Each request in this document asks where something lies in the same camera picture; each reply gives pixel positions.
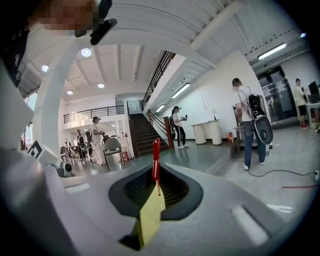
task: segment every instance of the ceiling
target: ceiling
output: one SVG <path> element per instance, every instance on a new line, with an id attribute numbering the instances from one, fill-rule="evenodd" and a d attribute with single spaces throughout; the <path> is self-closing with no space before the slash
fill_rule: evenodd
<path id="1" fill-rule="evenodd" d="M 99 46 L 90 47 L 90 57 L 78 52 L 64 86 L 74 94 L 63 93 L 64 100 L 102 92 L 143 93 L 163 51 L 192 58 L 165 99 L 235 50 L 245 55 L 256 73 L 309 50 L 299 28 L 273 0 L 113 0 L 108 18 L 116 18 L 117 26 Z M 37 90 L 45 76 L 42 65 L 50 65 L 68 38 L 41 25 L 32 28 L 22 95 Z M 89 47 L 88 42 L 88 36 L 79 38 L 79 50 Z M 283 42 L 285 50 L 258 61 L 258 55 Z M 98 83 L 106 87 L 99 89 Z"/>

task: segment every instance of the glass door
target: glass door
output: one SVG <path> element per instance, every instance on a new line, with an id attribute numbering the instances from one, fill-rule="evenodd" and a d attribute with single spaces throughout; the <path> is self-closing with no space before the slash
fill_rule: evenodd
<path id="1" fill-rule="evenodd" d="M 296 117 L 294 97 L 280 66 L 257 76 L 264 93 L 271 122 Z"/>

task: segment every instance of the pillar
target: pillar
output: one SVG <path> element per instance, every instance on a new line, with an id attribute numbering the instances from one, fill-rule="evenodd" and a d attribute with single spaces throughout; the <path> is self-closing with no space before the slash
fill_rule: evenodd
<path id="1" fill-rule="evenodd" d="M 34 108 L 33 138 L 41 141 L 57 156 L 60 154 L 58 138 L 58 114 L 60 98 L 69 69 L 78 53 L 76 39 L 70 37 L 65 47 L 49 65 L 45 74 Z"/>

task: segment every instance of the concrete floor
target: concrete floor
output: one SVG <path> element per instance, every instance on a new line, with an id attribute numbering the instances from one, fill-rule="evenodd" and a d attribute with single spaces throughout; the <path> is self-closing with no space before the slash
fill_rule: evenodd
<path id="1" fill-rule="evenodd" d="M 209 141 L 196 145 L 188 141 L 189 148 L 168 150 L 161 153 L 161 162 L 179 165 L 200 172 L 223 176 L 242 187 L 260 201 L 274 209 L 280 217 L 289 222 L 300 216 L 311 202 L 318 188 L 283 188 L 283 186 L 312 186 L 315 184 L 314 175 L 300 176 L 292 173 L 277 171 L 264 177 L 251 176 L 243 169 L 243 152 L 236 159 L 230 159 L 228 152 L 230 144 L 224 142 L 213 146 Z M 252 153 L 250 172 L 263 175 L 271 170 L 288 170 L 299 174 L 320 170 L 320 134 L 313 129 L 300 129 L 297 126 L 274 131 L 273 149 L 266 157 L 265 164 L 259 165 L 258 154 Z M 119 154 L 107 157 L 110 172 L 130 168 L 144 167 L 152 163 L 153 156 L 147 155 L 126 164 L 121 164 Z M 73 169 L 76 176 L 96 175 L 109 172 L 106 165 L 76 162 Z"/>

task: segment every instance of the white wall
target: white wall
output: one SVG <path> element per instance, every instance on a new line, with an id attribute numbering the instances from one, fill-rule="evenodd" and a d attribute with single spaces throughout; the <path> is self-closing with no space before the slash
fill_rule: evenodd
<path id="1" fill-rule="evenodd" d="M 306 52 L 289 59 L 281 64 L 281 68 L 290 84 L 293 96 L 297 78 L 301 80 L 301 86 L 304 89 L 313 81 L 317 85 L 320 84 L 320 72 L 312 52 Z"/>
<path id="2" fill-rule="evenodd" d="M 70 101 L 66 106 L 64 115 L 71 112 L 79 112 L 91 109 L 112 107 L 116 105 L 116 96 L 114 94 L 104 94 L 99 96 L 87 97 Z"/>
<path id="3" fill-rule="evenodd" d="M 217 69 L 197 79 L 203 99 L 196 83 L 193 82 L 188 89 L 167 104 L 158 117 L 160 119 L 165 116 L 169 117 L 173 107 L 180 106 L 182 108 L 180 116 L 188 115 L 188 120 L 182 123 L 186 138 L 194 139 L 195 135 L 191 125 L 213 120 L 212 108 L 214 108 L 217 111 L 216 118 L 220 119 L 222 138 L 227 137 L 229 130 L 236 136 L 233 128 L 237 124 L 233 111 L 234 102 L 232 102 L 232 80 L 234 78 L 239 78 L 244 86 L 249 86 L 264 98 L 255 72 L 242 53 L 237 50 L 219 62 Z"/>

